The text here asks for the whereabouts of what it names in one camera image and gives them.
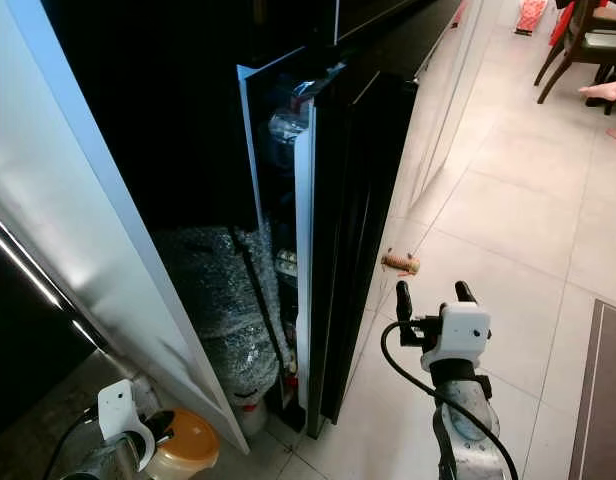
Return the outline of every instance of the brown rug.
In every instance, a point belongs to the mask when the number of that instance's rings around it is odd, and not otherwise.
[[[569,480],[616,480],[616,307],[595,301]]]

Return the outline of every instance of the tiled floor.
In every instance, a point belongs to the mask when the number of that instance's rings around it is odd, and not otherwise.
[[[466,280],[492,314],[482,358],[501,438],[527,480],[567,478],[595,298],[616,304],[616,110],[587,109],[575,65],[544,105],[535,72],[546,39],[497,30],[448,162],[407,218],[390,217],[383,247],[415,251],[414,308],[433,313]],[[225,447],[202,478],[282,480],[437,477],[433,402],[397,376],[379,349],[395,318],[397,277],[377,269],[369,337],[339,425],[319,440],[273,421],[242,457]],[[420,377],[419,352],[397,346]]]

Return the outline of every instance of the wooden chair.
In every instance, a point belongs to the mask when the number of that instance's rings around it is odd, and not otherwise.
[[[598,0],[576,0],[568,28],[548,53],[535,79],[535,86],[539,85],[550,64],[566,50],[564,59],[548,80],[537,103],[544,103],[554,84],[574,62],[616,65],[616,14],[608,15],[607,10],[611,9],[597,5]]]

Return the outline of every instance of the black cable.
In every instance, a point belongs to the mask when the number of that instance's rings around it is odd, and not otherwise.
[[[417,386],[420,389],[422,389],[424,392],[426,392],[431,397],[434,397],[437,400],[445,403],[449,407],[454,408],[459,413],[464,415],[468,420],[470,420],[475,425],[475,427],[477,427],[479,430],[481,430],[483,432],[483,434],[486,435],[486,437],[488,437],[490,439],[490,441],[495,444],[495,447],[497,447],[499,449],[499,451],[501,452],[501,455],[504,457],[504,460],[506,461],[506,465],[508,465],[508,469],[510,470],[510,478],[511,478],[511,480],[518,480],[519,477],[517,475],[517,469],[515,468],[515,464],[512,461],[512,458],[510,457],[510,454],[508,453],[508,450],[506,450],[506,447],[504,447],[504,445],[501,443],[501,441],[499,441],[497,436],[494,433],[492,433],[488,427],[486,427],[483,423],[481,423],[481,421],[477,417],[475,417],[472,413],[470,413],[464,407],[462,407],[461,405],[459,405],[455,401],[450,400],[449,398],[446,398],[441,393],[433,390],[432,388],[430,388],[425,383],[421,382],[420,380],[417,380],[415,377],[410,375],[406,370],[401,368],[399,366],[399,364],[392,358],[392,356],[390,355],[390,352],[388,352],[388,346],[386,345],[386,339],[388,338],[388,334],[392,330],[394,330],[395,328],[397,328],[397,327],[399,327],[401,325],[404,325],[404,324],[406,324],[406,325],[408,325],[410,327],[414,326],[413,322],[393,322],[390,325],[388,325],[384,329],[383,333],[381,334],[381,351],[384,354],[384,357],[386,358],[386,361],[390,364],[390,366],[392,368],[394,368],[397,371],[397,373],[399,373],[406,380],[408,380],[409,382],[413,383],[415,386]]]
[[[52,457],[50,457],[50,461],[48,462],[48,466],[46,467],[46,471],[44,472],[44,476],[42,480],[48,480],[50,478],[50,474],[52,473],[53,468],[55,467],[55,463],[57,462],[57,457],[59,457],[59,453],[61,452],[61,448],[64,446],[64,443],[75,429],[84,423],[88,423],[97,418],[97,405],[93,405],[92,407],[84,410],[84,413],[79,415],[79,418],[75,420],[68,429],[64,432],[64,434],[57,442],[57,446],[55,447],[55,451],[52,452]]]

